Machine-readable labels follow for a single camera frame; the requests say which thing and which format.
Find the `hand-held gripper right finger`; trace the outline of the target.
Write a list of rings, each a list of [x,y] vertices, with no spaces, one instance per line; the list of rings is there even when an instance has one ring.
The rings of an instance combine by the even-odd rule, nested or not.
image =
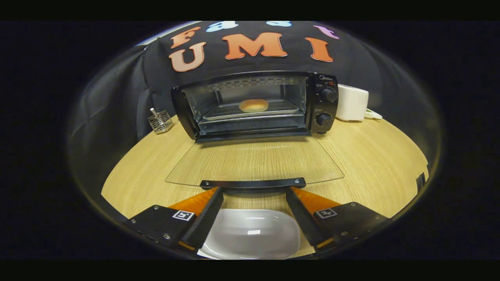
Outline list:
[[[298,187],[287,187],[286,202],[315,250],[344,249],[390,221],[358,202],[338,203]]]

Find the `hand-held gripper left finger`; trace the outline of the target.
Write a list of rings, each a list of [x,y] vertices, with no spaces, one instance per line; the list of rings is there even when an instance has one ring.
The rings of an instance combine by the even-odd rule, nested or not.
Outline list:
[[[168,207],[153,205],[125,221],[125,226],[168,249],[196,254],[223,201],[223,191],[214,187]]]

